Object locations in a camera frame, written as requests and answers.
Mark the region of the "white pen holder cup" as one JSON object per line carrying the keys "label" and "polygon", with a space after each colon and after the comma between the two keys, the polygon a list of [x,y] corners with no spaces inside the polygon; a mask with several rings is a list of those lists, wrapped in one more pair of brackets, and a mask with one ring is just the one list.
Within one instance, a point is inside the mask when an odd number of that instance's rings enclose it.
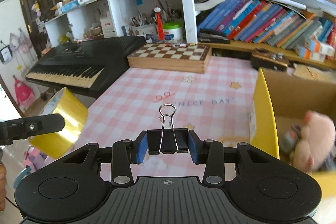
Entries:
{"label": "white pen holder cup", "polygon": [[155,43],[158,41],[157,27],[155,23],[143,26],[133,26],[132,33],[135,36],[142,36],[147,43]]}

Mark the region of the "black electronic keyboard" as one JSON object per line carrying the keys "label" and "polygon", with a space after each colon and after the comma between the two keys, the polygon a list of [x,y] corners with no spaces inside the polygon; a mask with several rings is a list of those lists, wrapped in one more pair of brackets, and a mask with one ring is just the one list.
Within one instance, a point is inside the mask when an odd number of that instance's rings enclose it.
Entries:
{"label": "black electronic keyboard", "polygon": [[54,47],[26,81],[97,99],[130,68],[127,57],[145,43],[142,36],[122,36]]}

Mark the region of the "orange white medicine box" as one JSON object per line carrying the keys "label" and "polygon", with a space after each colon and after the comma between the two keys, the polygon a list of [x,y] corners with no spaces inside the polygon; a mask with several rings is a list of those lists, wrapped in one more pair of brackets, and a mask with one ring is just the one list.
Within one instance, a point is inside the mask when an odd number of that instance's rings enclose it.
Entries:
{"label": "orange white medicine box", "polygon": [[307,39],[303,45],[296,45],[295,52],[303,59],[324,62],[327,57],[335,57],[335,49],[326,43]]}

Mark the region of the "yellow tape roll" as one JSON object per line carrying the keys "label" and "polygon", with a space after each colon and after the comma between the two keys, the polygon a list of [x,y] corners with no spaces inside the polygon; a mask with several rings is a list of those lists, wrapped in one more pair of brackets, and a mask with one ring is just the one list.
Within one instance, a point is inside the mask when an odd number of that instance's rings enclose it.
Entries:
{"label": "yellow tape roll", "polygon": [[53,159],[62,157],[78,140],[88,118],[88,109],[62,88],[39,113],[42,130],[29,143]]}

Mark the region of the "yellow cardboard box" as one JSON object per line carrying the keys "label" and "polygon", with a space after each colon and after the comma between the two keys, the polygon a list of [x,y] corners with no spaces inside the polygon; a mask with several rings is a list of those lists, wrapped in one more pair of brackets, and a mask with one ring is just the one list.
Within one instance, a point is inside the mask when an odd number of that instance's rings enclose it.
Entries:
{"label": "yellow cardboard box", "polygon": [[[291,165],[294,151],[283,153],[279,141],[292,124],[304,125],[309,110],[335,123],[335,84],[260,69],[249,116],[250,143]],[[329,160],[330,155],[318,170],[308,172],[319,183],[323,197],[335,195],[335,170],[321,170]]]}

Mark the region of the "black binder clip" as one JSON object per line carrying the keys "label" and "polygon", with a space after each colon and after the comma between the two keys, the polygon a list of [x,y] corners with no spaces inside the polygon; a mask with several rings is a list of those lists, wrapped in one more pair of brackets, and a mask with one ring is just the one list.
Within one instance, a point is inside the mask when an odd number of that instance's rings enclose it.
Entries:
{"label": "black binder clip", "polygon": [[150,155],[188,153],[187,128],[176,128],[174,114],[177,108],[170,103],[158,109],[161,128],[147,130],[147,145]]}

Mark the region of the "pink checkered tablecloth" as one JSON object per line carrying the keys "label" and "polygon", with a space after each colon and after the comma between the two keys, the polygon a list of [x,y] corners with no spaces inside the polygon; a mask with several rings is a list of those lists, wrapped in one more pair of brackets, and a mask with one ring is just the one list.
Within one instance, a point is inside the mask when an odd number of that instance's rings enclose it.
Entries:
{"label": "pink checkered tablecloth", "polygon": [[228,147],[249,141],[249,111],[257,71],[249,61],[212,57],[203,74],[128,69],[97,100],[74,148],[110,147],[148,129],[194,130]]}

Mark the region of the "brown retro radio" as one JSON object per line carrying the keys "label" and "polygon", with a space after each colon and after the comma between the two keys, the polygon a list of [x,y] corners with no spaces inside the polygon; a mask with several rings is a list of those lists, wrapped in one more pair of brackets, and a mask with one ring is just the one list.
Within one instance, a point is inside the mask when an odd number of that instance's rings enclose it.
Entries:
{"label": "brown retro radio", "polygon": [[263,48],[256,48],[252,52],[251,65],[254,69],[273,69],[286,72],[290,62],[282,53],[274,53]]}

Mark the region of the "pink plush toy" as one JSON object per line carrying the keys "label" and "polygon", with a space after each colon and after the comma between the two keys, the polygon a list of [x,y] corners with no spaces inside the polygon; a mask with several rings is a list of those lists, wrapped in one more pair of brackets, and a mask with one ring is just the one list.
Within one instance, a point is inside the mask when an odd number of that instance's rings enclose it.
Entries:
{"label": "pink plush toy", "polygon": [[335,144],[334,122],[325,114],[307,111],[301,138],[291,156],[291,165],[302,172],[314,172],[330,155]]}

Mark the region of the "wooden chessboard box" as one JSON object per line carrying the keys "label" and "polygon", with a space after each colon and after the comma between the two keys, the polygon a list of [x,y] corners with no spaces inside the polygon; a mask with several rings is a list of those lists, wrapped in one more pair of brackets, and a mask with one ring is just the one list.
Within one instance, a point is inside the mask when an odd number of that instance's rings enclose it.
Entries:
{"label": "wooden chessboard box", "polygon": [[167,43],[146,43],[127,59],[131,68],[204,74],[211,59],[211,50],[201,44],[176,47]]}

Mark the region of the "black stapler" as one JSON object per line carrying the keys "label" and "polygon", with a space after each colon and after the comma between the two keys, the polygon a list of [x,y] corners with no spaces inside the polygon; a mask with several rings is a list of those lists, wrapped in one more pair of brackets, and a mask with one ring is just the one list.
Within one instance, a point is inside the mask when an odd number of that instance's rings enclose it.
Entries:
{"label": "black stapler", "polygon": [[219,44],[230,44],[230,40],[222,32],[202,28],[198,32],[198,40],[203,43],[219,43]]}

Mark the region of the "red tassel charm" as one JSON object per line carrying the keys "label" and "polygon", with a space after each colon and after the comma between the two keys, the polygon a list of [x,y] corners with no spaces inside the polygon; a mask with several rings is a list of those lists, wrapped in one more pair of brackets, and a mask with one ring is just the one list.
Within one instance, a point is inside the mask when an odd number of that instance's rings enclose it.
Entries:
{"label": "red tassel charm", "polygon": [[158,39],[163,40],[165,38],[165,35],[163,33],[163,24],[161,19],[161,9],[159,7],[156,7],[154,9],[155,12],[155,18],[157,22],[157,32],[158,32]]}

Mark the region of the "green lid white jar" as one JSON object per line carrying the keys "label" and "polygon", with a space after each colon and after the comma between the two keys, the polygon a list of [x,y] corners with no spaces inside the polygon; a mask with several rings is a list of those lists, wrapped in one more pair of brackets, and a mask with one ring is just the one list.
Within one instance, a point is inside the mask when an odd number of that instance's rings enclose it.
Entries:
{"label": "green lid white jar", "polygon": [[167,43],[181,43],[183,41],[183,25],[181,22],[164,23],[163,33]]}

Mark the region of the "grey orange toy car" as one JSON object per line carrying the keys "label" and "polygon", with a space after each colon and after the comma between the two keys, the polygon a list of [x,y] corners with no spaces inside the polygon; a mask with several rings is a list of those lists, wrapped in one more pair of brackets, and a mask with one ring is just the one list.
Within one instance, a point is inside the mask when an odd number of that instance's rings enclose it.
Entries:
{"label": "grey orange toy car", "polygon": [[295,149],[295,146],[300,139],[301,126],[299,124],[292,124],[290,130],[284,133],[281,140],[279,141],[281,151],[289,155],[291,151]]}

